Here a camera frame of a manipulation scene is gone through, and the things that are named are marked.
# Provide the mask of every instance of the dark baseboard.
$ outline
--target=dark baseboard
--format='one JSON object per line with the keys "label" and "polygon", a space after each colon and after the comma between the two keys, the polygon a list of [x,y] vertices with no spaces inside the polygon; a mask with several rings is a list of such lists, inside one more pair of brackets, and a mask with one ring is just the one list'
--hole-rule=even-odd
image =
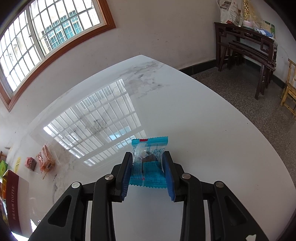
{"label": "dark baseboard", "polygon": [[[248,59],[244,59],[244,62],[246,65],[260,71],[261,66],[259,64],[256,64]],[[275,75],[272,75],[271,77],[272,81],[275,82],[279,87],[282,89],[285,88],[285,82],[283,82],[279,77],[276,77]]]}
{"label": "dark baseboard", "polygon": [[[260,71],[261,69],[261,66],[248,60],[248,59],[245,59],[244,58],[244,62],[246,65]],[[184,68],[184,69],[180,69],[181,72],[183,72],[184,74],[186,75],[194,75],[194,74],[197,74],[197,73],[200,73],[202,71],[205,71],[207,69],[211,69],[213,67],[216,67],[216,60],[213,59],[213,60],[210,60],[210,61],[207,61],[207,62],[203,62],[203,63],[200,63],[200,64],[196,64],[196,65],[192,65],[192,66],[189,66],[187,68]],[[276,77],[275,75],[272,75],[272,81],[275,82],[279,87],[281,87],[282,89],[285,88],[286,84],[285,82],[283,82],[280,78]]]}
{"label": "dark baseboard", "polygon": [[180,69],[180,71],[183,72],[186,75],[191,76],[191,75],[200,73],[202,71],[205,71],[207,69],[211,69],[211,68],[213,68],[215,66],[216,66],[216,60],[214,59],[214,60],[210,60],[210,61],[203,62],[203,63],[200,63],[200,64],[192,65],[192,66],[189,66],[189,67],[184,68],[184,69]]}

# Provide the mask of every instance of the gold ornament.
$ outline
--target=gold ornament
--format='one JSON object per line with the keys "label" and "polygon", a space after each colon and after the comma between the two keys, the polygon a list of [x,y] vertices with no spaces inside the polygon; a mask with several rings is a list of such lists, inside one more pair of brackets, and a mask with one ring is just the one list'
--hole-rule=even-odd
{"label": "gold ornament", "polygon": [[250,18],[249,1],[244,0],[244,20],[248,21]]}

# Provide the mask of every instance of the table leg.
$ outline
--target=table leg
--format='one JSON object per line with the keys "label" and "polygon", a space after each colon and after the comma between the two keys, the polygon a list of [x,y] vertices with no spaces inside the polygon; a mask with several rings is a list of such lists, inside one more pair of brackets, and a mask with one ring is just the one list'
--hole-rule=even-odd
{"label": "table leg", "polygon": [[220,63],[219,63],[218,71],[221,71],[222,70],[224,58],[225,58],[225,55],[226,55],[226,50],[227,50],[227,48],[226,47],[223,47],[222,56],[221,56],[221,60],[220,60]]}
{"label": "table leg", "polygon": [[240,53],[237,53],[237,58],[238,58],[237,65],[240,65],[240,64],[242,64],[242,62],[243,62],[243,57],[242,57],[242,54],[240,54]]}
{"label": "table leg", "polygon": [[231,65],[233,65],[235,63],[237,64],[237,62],[239,61],[238,60],[238,56],[236,57],[236,55],[237,55],[236,52],[233,50],[232,51],[231,58],[230,58],[231,59]]}
{"label": "table leg", "polygon": [[265,70],[265,66],[264,65],[261,65],[260,78],[259,78],[259,81],[258,81],[258,85],[257,85],[257,89],[256,89],[256,94],[255,94],[255,99],[256,100],[258,100],[259,93],[261,91],[264,70]]}
{"label": "table leg", "polygon": [[270,69],[267,69],[266,71],[266,83],[265,83],[265,86],[266,86],[266,89],[268,88],[268,85],[270,84]]}
{"label": "table leg", "polygon": [[231,69],[232,61],[231,61],[231,56],[230,56],[230,49],[227,49],[227,55],[228,55],[228,61],[227,61],[227,68]]}
{"label": "table leg", "polygon": [[263,78],[262,78],[262,85],[261,85],[261,94],[264,95],[265,86],[267,83],[267,71],[268,69],[264,66]]}
{"label": "table leg", "polygon": [[221,57],[221,45],[216,44],[216,66],[219,67]]}
{"label": "table leg", "polygon": [[272,75],[274,74],[274,72],[273,71],[270,71],[270,75],[269,75],[269,83],[270,83],[270,81],[271,81],[271,78],[272,78]]}

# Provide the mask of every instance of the gray floor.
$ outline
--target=gray floor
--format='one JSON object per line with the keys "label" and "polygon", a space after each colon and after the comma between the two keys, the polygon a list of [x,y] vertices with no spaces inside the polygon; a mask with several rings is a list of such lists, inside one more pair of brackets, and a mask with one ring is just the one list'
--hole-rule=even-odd
{"label": "gray floor", "polygon": [[265,95],[254,98],[259,72],[240,65],[218,72],[212,68],[192,76],[243,113],[266,137],[286,165],[296,186],[296,121],[280,106],[282,89],[271,82]]}

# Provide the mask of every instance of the white table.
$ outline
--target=white table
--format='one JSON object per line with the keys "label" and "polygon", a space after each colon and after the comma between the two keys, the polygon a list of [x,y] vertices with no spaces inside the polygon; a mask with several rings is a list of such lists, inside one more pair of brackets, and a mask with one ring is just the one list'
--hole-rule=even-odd
{"label": "white table", "polygon": [[[115,90],[116,81],[118,86],[123,83],[125,90]],[[35,157],[45,142],[52,141],[43,127],[70,106],[101,89],[108,95],[109,89],[104,89],[107,86],[116,95],[108,98],[123,103],[121,96],[126,97],[124,101],[130,110],[123,113],[124,118],[130,120],[131,113],[136,113],[138,120],[134,115],[133,121],[138,126],[130,126],[131,131],[123,136],[114,133],[113,138],[117,139],[109,143],[102,129],[106,129],[110,121],[107,124],[93,122],[80,116],[88,122],[90,134],[100,139],[103,146],[78,159],[56,145],[59,163],[44,180],[39,173],[27,169],[26,157]],[[94,105],[90,104],[90,110],[98,109],[99,103]],[[113,124],[120,116],[110,118]],[[37,225],[72,182],[90,183],[110,173],[115,164],[122,162],[124,153],[131,151],[130,144],[99,163],[89,163],[91,167],[84,161],[138,132],[142,137],[168,136],[166,150],[185,172],[204,182],[223,181],[270,241],[276,240],[286,226],[296,208],[295,187],[282,160],[260,131],[235,107],[200,82],[156,60],[137,56],[89,77],[66,92],[36,117],[26,135],[10,150],[8,163],[14,166],[21,157],[17,174],[30,184],[29,206],[23,207],[27,214],[20,215],[23,228],[29,225],[28,215]],[[179,240],[182,208],[183,203],[170,201],[166,189],[129,186],[125,201],[113,204],[116,238],[119,241]],[[208,222],[206,229],[209,240]]]}

